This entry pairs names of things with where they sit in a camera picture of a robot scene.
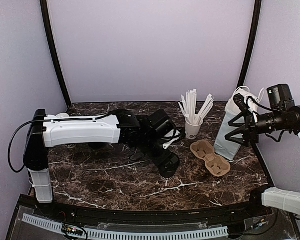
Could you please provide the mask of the white paper bag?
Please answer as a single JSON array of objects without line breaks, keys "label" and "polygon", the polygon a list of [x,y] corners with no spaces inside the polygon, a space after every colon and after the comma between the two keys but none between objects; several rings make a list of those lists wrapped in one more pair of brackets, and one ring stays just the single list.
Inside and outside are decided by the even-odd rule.
[{"label": "white paper bag", "polygon": [[240,144],[228,141],[225,138],[226,134],[236,129],[235,127],[229,126],[228,122],[241,113],[239,107],[234,102],[234,96],[236,94],[241,94],[244,97],[244,101],[246,101],[248,97],[252,97],[256,102],[260,103],[264,97],[265,89],[262,88],[256,96],[251,93],[248,86],[240,86],[233,92],[232,97],[225,106],[225,116],[214,142],[214,150],[216,154],[230,162],[234,161],[236,154],[241,148]]}]

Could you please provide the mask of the brown cardboard cup carrier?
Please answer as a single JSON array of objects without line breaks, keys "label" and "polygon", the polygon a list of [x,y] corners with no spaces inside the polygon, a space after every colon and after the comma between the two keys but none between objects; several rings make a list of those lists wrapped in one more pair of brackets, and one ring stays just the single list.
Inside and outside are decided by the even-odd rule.
[{"label": "brown cardboard cup carrier", "polygon": [[199,140],[190,145],[190,151],[196,158],[203,160],[206,169],[215,177],[222,177],[231,170],[230,163],[215,153],[214,147],[207,140]]}]

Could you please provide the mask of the stack of paper cups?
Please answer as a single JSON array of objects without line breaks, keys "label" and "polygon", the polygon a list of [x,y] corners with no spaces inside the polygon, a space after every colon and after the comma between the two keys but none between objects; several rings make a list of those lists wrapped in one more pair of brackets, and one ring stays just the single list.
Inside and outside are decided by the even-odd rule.
[{"label": "stack of paper cups", "polygon": [[[65,112],[62,112],[62,113],[59,113],[56,115],[57,118],[68,118],[69,115]],[[76,143],[70,143],[70,144],[66,144],[65,146],[68,148],[68,149],[73,149],[76,147]]]}]

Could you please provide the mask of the stack of black lids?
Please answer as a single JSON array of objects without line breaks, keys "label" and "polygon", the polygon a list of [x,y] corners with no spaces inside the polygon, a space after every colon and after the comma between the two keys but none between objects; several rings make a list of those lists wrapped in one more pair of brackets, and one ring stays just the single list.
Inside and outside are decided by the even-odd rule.
[{"label": "stack of black lids", "polygon": [[91,142],[88,143],[88,146],[92,149],[102,149],[106,146],[106,143],[102,143],[102,142]]}]

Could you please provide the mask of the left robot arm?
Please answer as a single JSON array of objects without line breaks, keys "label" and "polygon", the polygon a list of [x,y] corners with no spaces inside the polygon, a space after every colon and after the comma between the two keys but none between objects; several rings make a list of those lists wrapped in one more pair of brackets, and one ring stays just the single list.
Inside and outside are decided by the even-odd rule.
[{"label": "left robot arm", "polygon": [[125,144],[140,150],[166,179],[173,177],[180,158],[169,150],[172,143],[185,136],[163,109],[151,115],[135,115],[126,109],[115,109],[95,116],[48,115],[38,109],[31,121],[19,126],[12,135],[28,126],[23,169],[27,169],[41,210],[50,218],[61,213],[55,203],[51,184],[49,149],[71,144]]}]

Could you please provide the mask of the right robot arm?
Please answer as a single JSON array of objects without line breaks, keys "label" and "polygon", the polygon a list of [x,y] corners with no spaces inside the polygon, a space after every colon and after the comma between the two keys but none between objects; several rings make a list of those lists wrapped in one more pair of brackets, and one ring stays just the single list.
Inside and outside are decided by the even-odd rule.
[{"label": "right robot arm", "polygon": [[[289,132],[300,139],[300,105],[295,105],[288,84],[278,84],[269,87],[267,95],[270,107],[267,113],[254,113],[249,101],[256,100],[236,93],[233,97],[240,113],[229,121],[234,130],[225,135],[227,141],[251,146],[259,142],[259,136],[264,134],[272,138],[272,133]],[[256,217],[265,207],[276,208],[300,216],[300,192],[282,190],[273,185],[263,185],[250,194],[250,200],[245,205],[245,213]]]}]

